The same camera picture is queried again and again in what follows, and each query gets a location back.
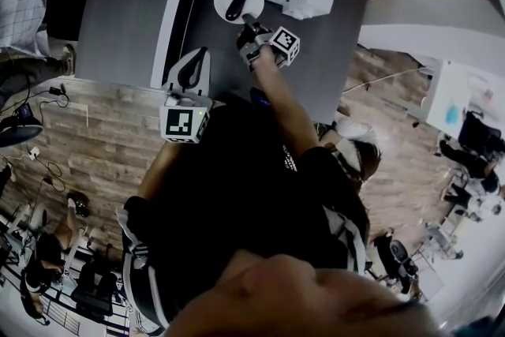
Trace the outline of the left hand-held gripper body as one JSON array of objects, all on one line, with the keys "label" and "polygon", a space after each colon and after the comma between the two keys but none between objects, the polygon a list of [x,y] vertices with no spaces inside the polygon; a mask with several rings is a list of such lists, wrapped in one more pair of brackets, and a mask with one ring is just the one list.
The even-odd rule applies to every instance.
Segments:
[{"label": "left hand-held gripper body", "polygon": [[159,108],[161,137],[171,143],[198,144],[213,106],[212,99],[208,97],[208,84],[183,89],[168,83],[163,90],[166,98]]}]

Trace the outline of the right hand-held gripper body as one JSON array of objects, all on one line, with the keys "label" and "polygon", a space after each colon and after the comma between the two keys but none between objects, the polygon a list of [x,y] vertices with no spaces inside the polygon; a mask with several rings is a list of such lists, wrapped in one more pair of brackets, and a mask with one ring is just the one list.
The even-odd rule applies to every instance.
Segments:
[{"label": "right hand-held gripper body", "polygon": [[250,71],[253,70],[253,61],[260,56],[260,48],[265,44],[271,47],[275,64],[279,68],[289,66],[300,51],[300,39],[284,27],[272,31],[261,24],[246,24],[236,45],[242,60]]}]

